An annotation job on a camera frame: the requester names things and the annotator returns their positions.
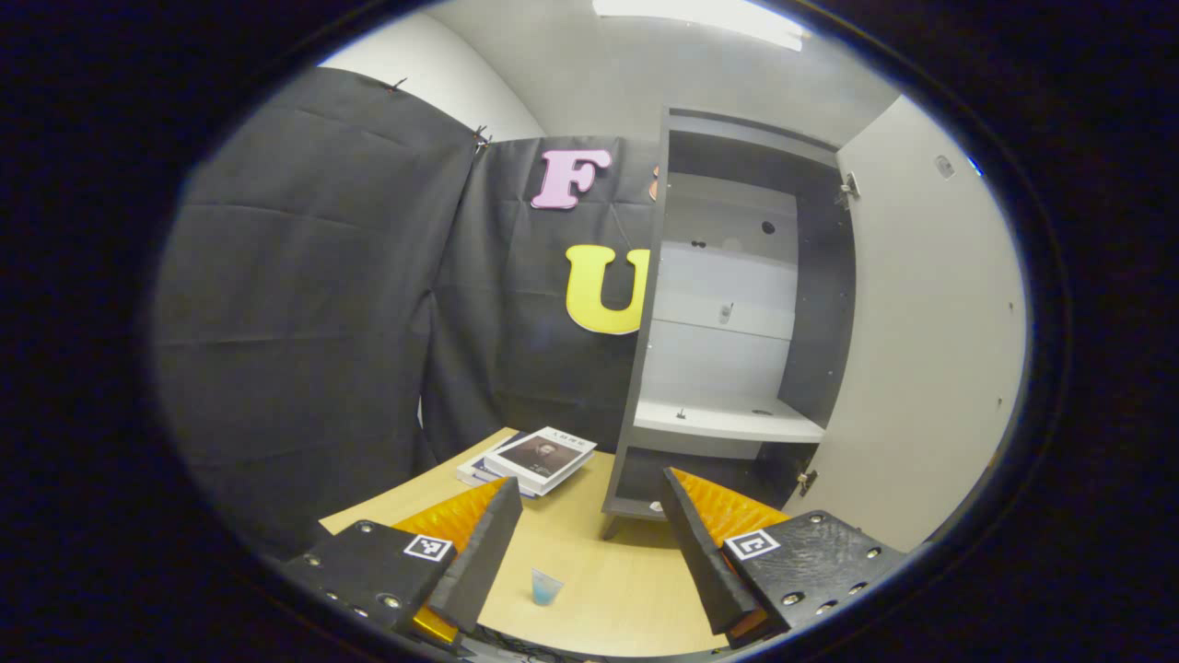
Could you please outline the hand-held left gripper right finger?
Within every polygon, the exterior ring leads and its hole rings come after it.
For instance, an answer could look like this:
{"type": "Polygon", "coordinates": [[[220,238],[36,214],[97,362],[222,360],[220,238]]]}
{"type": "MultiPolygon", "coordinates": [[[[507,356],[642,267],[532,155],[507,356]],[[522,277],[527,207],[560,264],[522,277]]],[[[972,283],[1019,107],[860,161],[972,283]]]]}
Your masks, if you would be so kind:
{"type": "Polygon", "coordinates": [[[732,649],[829,621],[905,562],[826,511],[785,516],[689,471],[661,471],[660,504],[710,629],[732,649]]]}

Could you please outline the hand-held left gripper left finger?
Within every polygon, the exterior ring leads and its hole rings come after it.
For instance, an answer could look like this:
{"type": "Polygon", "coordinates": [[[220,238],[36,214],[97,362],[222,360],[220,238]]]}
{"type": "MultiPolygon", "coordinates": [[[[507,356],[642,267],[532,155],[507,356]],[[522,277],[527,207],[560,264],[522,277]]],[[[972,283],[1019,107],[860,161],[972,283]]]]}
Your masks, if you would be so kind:
{"type": "Polygon", "coordinates": [[[519,516],[518,479],[501,478],[391,526],[355,520],[281,572],[354,621],[455,646],[477,626],[519,516]]]}

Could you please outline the dark grey cabinet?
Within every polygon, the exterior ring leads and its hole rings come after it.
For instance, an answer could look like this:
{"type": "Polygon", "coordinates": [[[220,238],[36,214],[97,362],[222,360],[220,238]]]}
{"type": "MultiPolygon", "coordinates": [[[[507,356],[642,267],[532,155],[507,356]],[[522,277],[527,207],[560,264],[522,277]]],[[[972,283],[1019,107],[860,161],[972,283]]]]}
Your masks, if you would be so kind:
{"type": "Polygon", "coordinates": [[[839,184],[836,147],[821,140],[712,110],[664,110],[646,302],[602,539],[627,520],[664,519],[670,466],[773,507],[796,494],[822,441],[727,459],[635,448],[630,434],[637,400],[689,390],[776,398],[825,428],[856,294],[839,184]]]}

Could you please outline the grey cabinet door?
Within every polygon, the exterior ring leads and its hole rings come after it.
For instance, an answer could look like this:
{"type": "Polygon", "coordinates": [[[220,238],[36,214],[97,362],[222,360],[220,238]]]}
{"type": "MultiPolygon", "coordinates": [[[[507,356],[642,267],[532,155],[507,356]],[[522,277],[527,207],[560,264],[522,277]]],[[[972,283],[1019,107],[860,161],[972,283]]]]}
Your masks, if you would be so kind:
{"type": "Polygon", "coordinates": [[[785,511],[822,508],[905,553],[997,454],[1026,369],[1026,277],[997,197],[909,97],[836,160],[858,182],[852,332],[817,477],[785,511]]]}

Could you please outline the blue spine book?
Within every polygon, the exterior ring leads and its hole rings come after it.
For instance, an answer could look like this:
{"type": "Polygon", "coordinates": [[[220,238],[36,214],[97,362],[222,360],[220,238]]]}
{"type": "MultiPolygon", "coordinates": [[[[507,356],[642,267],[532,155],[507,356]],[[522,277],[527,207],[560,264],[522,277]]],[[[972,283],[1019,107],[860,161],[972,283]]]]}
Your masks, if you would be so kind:
{"type": "MultiPolygon", "coordinates": [[[[498,442],[493,445],[490,449],[505,448],[506,445],[508,445],[509,442],[515,442],[522,439],[523,436],[525,433],[513,434],[513,436],[502,436],[502,439],[498,440],[498,442]]],[[[502,478],[502,475],[498,474],[496,471],[488,470],[487,465],[485,465],[485,457],[487,457],[490,449],[487,449],[487,452],[485,453],[477,454],[477,457],[472,457],[466,462],[460,462],[460,465],[455,470],[456,478],[460,480],[460,483],[466,483],[466,485],[475,487],[485,485],[485,483],[495,483],[498,479],[502,478]]]]}

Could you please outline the white book with dark cover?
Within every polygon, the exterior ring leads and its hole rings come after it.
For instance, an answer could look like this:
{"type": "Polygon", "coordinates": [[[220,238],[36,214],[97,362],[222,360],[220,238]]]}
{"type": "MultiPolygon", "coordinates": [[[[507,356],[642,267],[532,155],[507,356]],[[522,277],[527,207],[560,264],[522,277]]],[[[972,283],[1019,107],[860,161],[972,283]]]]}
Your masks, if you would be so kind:
{"type": "Polygon", "coordinates": [[[514,477],[527,498],[547,495],[594,457],[597,444],[545,427],[509,436],[475,462],[476,470],[496,477],[514,477]]]}

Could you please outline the black backdrop cloth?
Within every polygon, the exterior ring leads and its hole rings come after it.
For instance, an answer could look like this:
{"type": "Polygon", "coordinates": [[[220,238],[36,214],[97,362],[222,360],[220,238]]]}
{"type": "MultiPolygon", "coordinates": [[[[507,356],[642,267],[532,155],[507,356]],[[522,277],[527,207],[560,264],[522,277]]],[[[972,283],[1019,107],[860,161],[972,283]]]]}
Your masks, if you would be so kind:
{"type": "Polygon", "coordinates": [[[345,70],[279,88],[182,192],[152,306],[182,460],[276,562],[342,508],[512,427],[615,451],[635,334],[568,313],[569,249],[614,252],[587,303],[637,298],[660,143],[506,140],[345,70]]]}

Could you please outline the large ceiling light panel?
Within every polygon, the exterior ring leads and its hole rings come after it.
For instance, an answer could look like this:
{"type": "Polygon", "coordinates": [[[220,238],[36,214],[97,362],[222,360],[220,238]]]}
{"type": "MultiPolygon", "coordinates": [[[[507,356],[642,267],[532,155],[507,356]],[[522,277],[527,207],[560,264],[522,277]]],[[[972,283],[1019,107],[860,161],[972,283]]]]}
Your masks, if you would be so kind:
{"type": "Polygon", "coordinates": [[[808,35],[801,24],[751,0],[592,0],[592,7],[598,17],[661,18],[709,26],[795,52],[808,35]]]}

